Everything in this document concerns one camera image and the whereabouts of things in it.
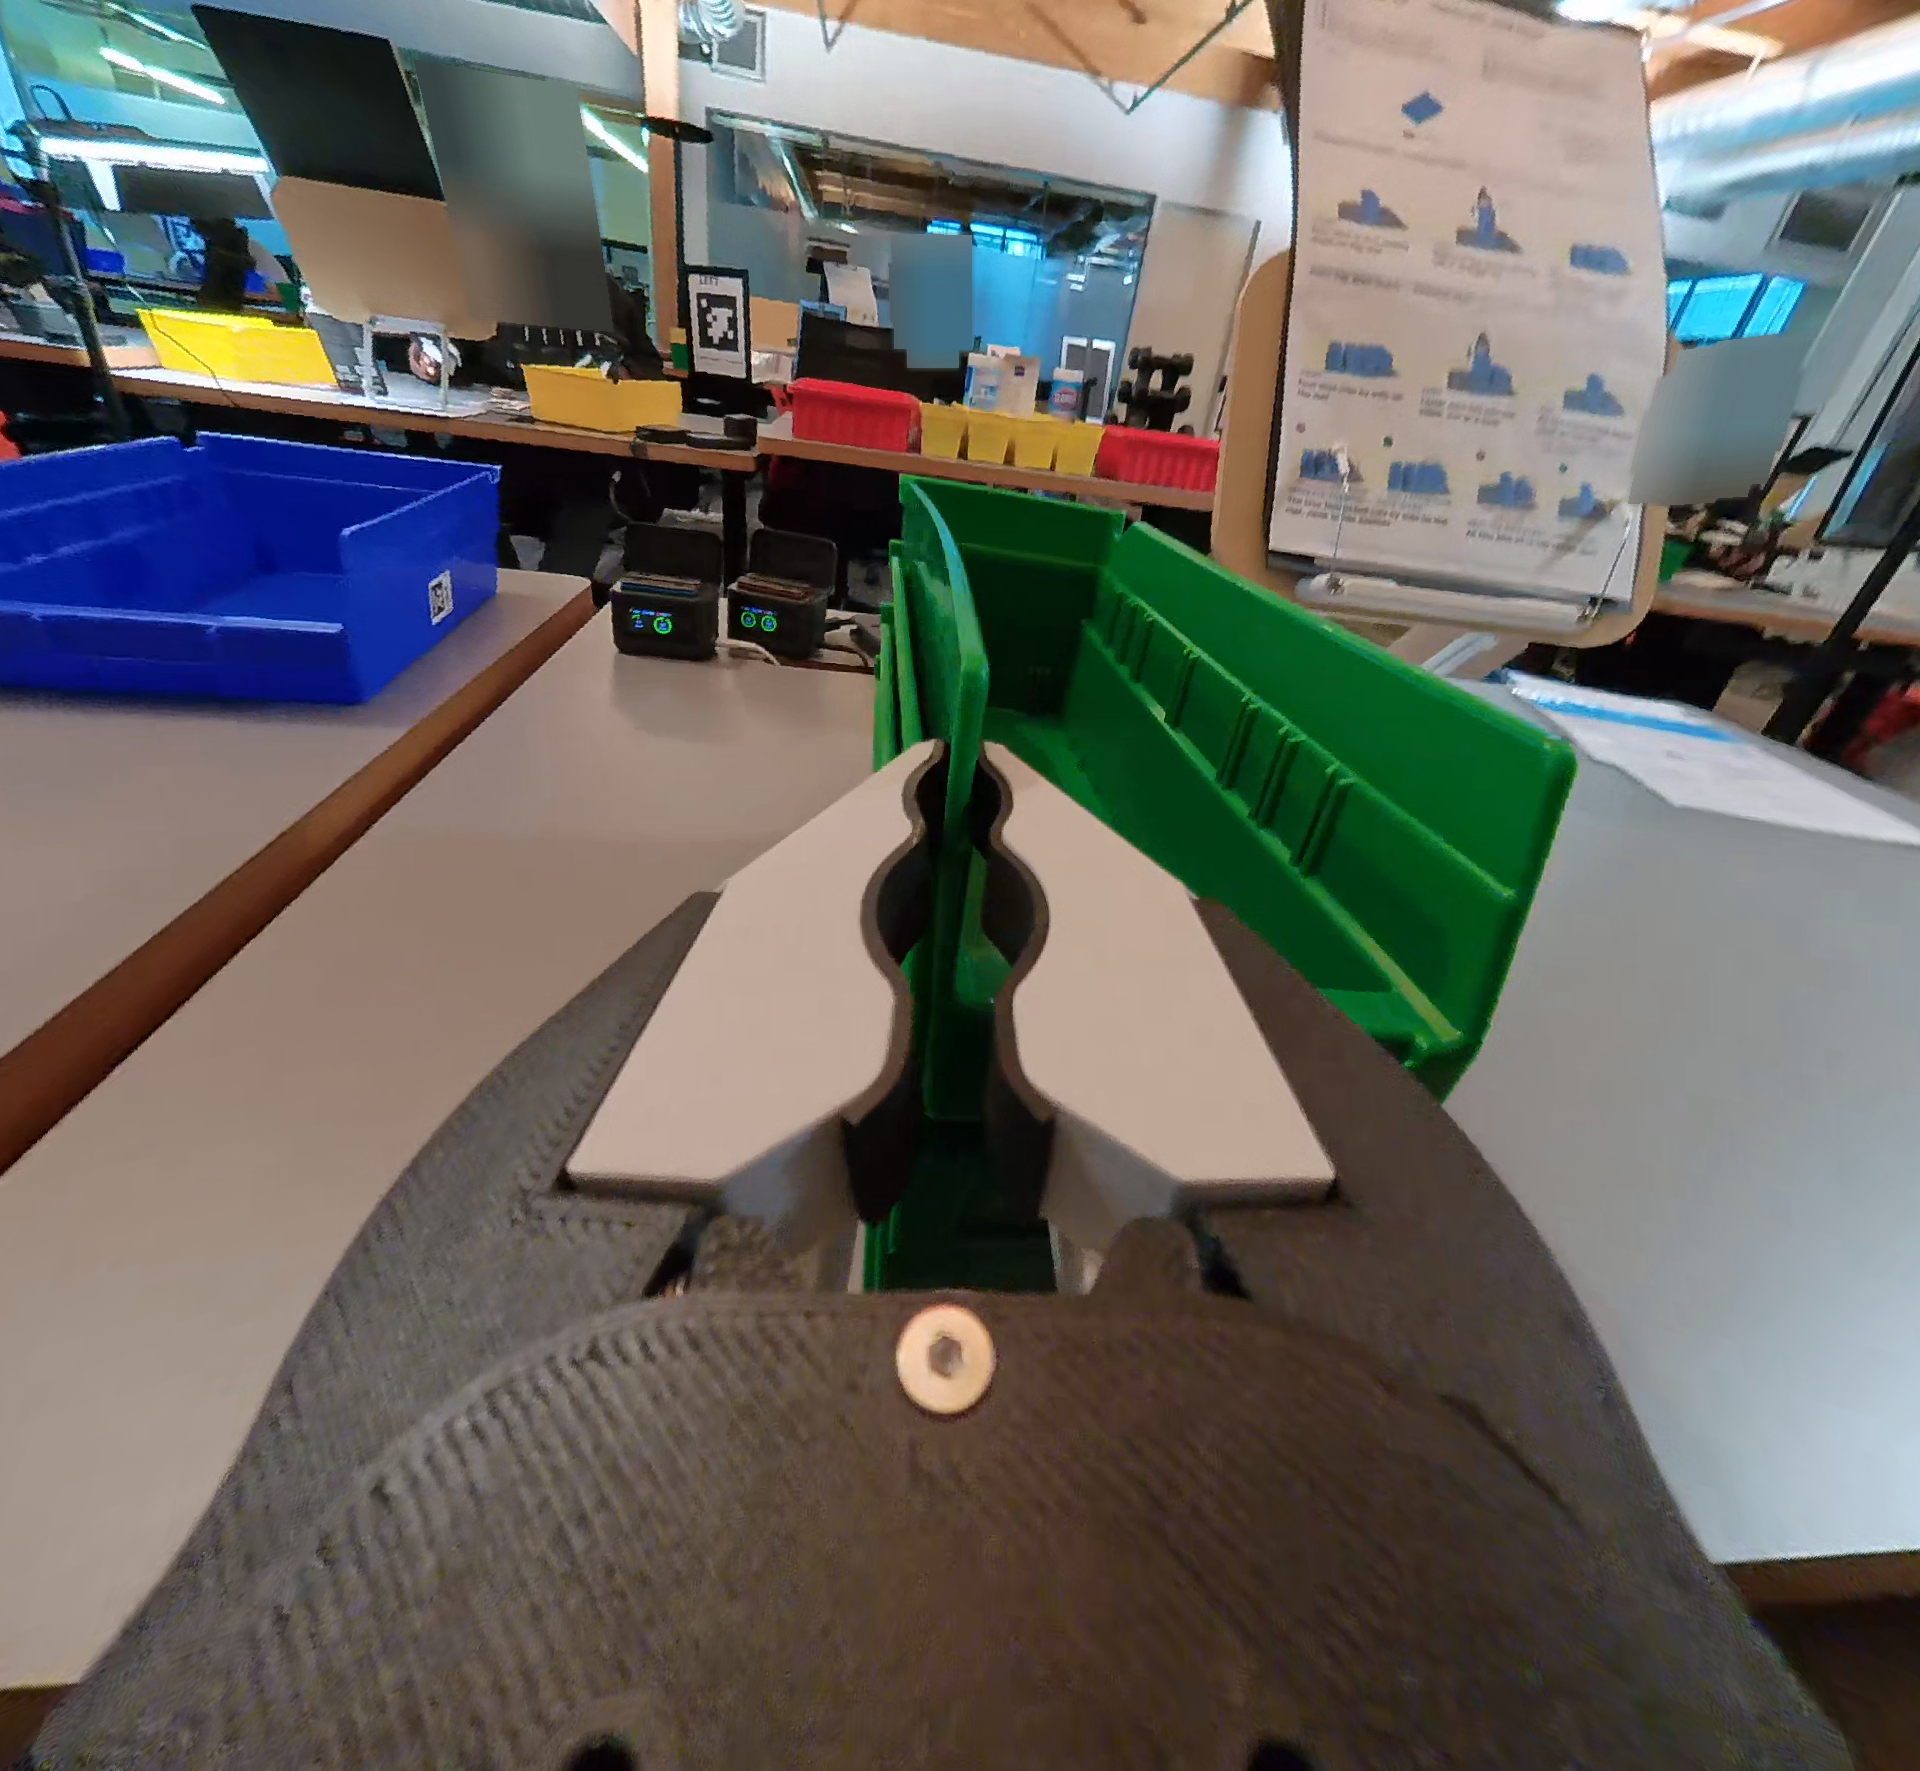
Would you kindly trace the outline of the black charging case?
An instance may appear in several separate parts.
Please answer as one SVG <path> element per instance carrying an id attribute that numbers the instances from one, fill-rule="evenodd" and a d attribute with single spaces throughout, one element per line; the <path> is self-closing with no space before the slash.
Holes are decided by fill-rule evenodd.
<path id="1" fill-rule="evenodd" d="M 737 645 L 807 661 L 825 649 L 838 555 L 827 537 L 763 526 L 748 537 L 743 568 L 727 590 Z"/>
<path id="2" fill-rule="evenodd" d="M 725 540 L 704 529 L 627 526 L 608 609 L 622 655 L 712 661 L 719 655 L 727 578 Z"/>

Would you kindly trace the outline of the instruction board on white stand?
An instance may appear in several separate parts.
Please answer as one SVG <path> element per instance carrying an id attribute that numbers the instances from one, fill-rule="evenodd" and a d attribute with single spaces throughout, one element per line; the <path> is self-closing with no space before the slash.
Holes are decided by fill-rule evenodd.
<path id="1" fill-rule="evenodd" d="M 1292 252 L 1278 251 L 1249 276 L 1235 305 L 1221 387 L 1221 453 L 1211 498 L 1211 559 L 1245 584 L 1267 590 L 1377 642 L 1389 655 L 1458 678 L 1484 674 L 1531 645 L 1574 652 L 1628 639 L 1653 609 L 1665 537 L 1662 508 L 1644 508 L 1626 600 L 1602 600 L 1560 623 L 1523 614 L 1523 600 L 1419 584 L 1385 606 L 1313 600 L 1313 571 L 1275 565 L 1267 555 L 1267 498 L 1283 372 Z"/>

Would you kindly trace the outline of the printed instruction sheet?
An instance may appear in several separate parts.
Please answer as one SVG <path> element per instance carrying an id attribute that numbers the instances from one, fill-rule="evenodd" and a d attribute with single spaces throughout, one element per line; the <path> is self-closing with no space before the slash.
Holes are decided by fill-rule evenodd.
<path id="1" fill-rule="evenodd" d="M 1265 552 L 1595 606 L 1668 354 L 1636 33 L 1278 0 L 1292 247 Z"/>

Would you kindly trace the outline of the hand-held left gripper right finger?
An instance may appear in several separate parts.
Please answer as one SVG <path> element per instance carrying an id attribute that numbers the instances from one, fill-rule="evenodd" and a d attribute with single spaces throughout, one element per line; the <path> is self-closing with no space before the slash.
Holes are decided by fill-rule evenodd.
<path id="1" fill-rule="evenodd" d="M 1199 901 L 1001 745 L 982 749 L 982 935 L 1004 963 L 982 1121 L 1012 1207 L 1056 1249 L 1333 1193 Z"/>

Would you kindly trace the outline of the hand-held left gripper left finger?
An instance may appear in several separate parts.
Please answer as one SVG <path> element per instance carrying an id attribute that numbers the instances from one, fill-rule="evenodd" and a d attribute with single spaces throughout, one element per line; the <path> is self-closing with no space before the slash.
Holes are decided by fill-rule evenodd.
<path id="1" fill-rule="evenodd" d="M 723 884 L 567 1155 L 575 1191 L 750 1219 L 858 1281 L 923 1137 L 946 780 L 946 745 L 913 745 Z"/>

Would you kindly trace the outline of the black dumbbell rack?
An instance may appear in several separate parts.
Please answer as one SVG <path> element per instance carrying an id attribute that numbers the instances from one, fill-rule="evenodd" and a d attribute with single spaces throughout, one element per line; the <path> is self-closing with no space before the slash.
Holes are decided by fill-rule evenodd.
<path id="1" fill-rule="evenodd" d="M 1163 434 L 1193 434 L 1191 353 L 1158 353 L 1139 344 L 1128 350 L 1123 377 L 1117 383 L 1117 421 Z"/>

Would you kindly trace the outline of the red plastic bin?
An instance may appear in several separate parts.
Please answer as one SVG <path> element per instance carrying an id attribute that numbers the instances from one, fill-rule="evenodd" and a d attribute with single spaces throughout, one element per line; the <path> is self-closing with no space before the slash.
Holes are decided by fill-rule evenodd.
<path id="1" fill-rule="evenodd" d="M 1115 484 L 1211 496 L 1219 438 L 1107 423 L 1098 442 L 1094 469 L 1096 476 Z"/>
<path id="2" fill-rule="evenodd" d="M 885 455 L 918 448 L 923 402 L 908 391 L 797 377 L 787 400 L 792 437 L 800 442 Z"/>

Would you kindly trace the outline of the black and white marker sign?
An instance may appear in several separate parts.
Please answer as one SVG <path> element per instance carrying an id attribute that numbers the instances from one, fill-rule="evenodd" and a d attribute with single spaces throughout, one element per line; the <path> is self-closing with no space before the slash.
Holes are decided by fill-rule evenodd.
<path id="1" fill-rule="evenodd" d="M 681 273 L 691 377 L 753 381 L 750 276 L 743 266 L 687 265 Z"/>

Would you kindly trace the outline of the blue plastic bin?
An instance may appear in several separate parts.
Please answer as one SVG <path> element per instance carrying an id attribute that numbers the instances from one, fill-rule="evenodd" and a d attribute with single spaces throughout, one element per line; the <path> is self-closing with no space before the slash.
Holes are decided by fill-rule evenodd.
<path id="1" fill-rule="evenodd" d="M 3 684 L 359 706 L 498 592 L 496 464 L 209 432 L 3 469 Z"/>

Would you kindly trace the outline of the large yellow plastic bin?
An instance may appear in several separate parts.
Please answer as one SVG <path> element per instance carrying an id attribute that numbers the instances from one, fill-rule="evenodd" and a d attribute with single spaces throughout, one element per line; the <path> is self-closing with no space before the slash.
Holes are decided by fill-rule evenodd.
<path id="1" fill-rule="evenodd" d="M 276 389 L 339 385 L 321 337 L 305 325 L 153 303 L 143 303 L 137 317 L 163 369 Z"/>
<path id="2" fill-rule="evenodd" d="M 595 366 L 522 364 L 522 383 L 534 421 L 635 438 L 649 428 L 679 431 L 681 381 L 612 377 Z"/>

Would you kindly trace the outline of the long wooden table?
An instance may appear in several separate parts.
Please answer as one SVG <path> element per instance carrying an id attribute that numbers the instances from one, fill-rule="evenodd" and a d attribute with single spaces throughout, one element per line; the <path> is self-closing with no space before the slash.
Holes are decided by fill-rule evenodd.
<path id="1" fill-rule="evenodd" d="M 1074 476 L 1041 471 L 1019 463 L 992 463 L 971 459 L 927 457 L 915 451 L 883 453 L 865 447 L 825 445 L 797 438 L 787 415 L 765 421 L 756 431 L 753 448 L 695 445 L 709 434 L 709 421 L 685 417 L 676 442 L 641 442 L 619 432 L 598 432 L 585 426 L 540 421 L 531 417 L 518 402 L 496 402 L 491 394 L 468 394 L 462 408 L 439 398 L 436 391 L 402 391 L 391 387 L 386 395 L 366 398 L 336 387 L 282 387 L 226 379 L 206 369 L 177 369 L 151 364 L 151 348 L 108 350 L 108 376 L 130 395 L 169 398 L 255 414 L 288 414 L 307 420 L 341 423 L 369 423 L 414 434 L 451 434 L 462 438 L 522 445 L 578 455 L 635 457 L 641 461 L 715 466 L 725 472 L 753 472 L 769 459 L 797 459 L 846 469 L 869 469 L 894 478 L 931 478 L 946 484 L 973 484 L 1034 494 L 1071 496 L 1080 499 L 1104 498 L 1120 503 L 1139 503 L 1166 510 L 1211 512 L 1211 491 L 1174 487 L 1161 484 L 1115 482 L 1099 476 Z"/>

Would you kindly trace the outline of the green plastic bin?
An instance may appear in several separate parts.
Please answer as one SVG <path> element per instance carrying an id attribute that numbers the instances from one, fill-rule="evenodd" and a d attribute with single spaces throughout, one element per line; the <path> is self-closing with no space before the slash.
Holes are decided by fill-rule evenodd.
<path id="1" fill-rule="evenodd" d="M 970 794 L 1021 758 L 1211 909 L 1281 1038 L 1341 1186 L 1316 1204 L 1187 1210 L 1204 1274 L 1265 1301 L 1279 1239 L 1466 1236 L 1491 1186 L 1440 1104 L 1475 1060 L 1571 794 L 1571 749 L 1115 512 L 899 484 L 875 760 L 950 756 L 931 912 L 908 956 L 920 1150 L 867 1235 L 885 1292 L 1037 1293 L 1062 1245 L 1012 1207 L 982 1126 L 993 999 L 989 862 Z"/>

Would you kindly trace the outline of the printed paper sheet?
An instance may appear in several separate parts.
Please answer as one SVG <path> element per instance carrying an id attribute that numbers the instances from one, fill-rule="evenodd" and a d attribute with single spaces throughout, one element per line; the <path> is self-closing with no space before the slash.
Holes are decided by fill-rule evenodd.
<path id="1" fill-rule="evenodd" d="M 1632 777 L 1679 809 L 1853 842 L 1918 846 L 1916 822 L 1790 760 L 1782 746 L 1687 706 L 1506 674 L 1581 758 Z"/>

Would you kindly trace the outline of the grey side desk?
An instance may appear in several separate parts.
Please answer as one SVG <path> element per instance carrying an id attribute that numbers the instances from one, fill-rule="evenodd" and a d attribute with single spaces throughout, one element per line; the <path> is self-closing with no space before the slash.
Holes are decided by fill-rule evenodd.
<path id="1" fill-rule="evenodd" d="M 19 1162 L 591 615 L 494 600 L 361 706 L 4 693 L 3 1165 Z"/>

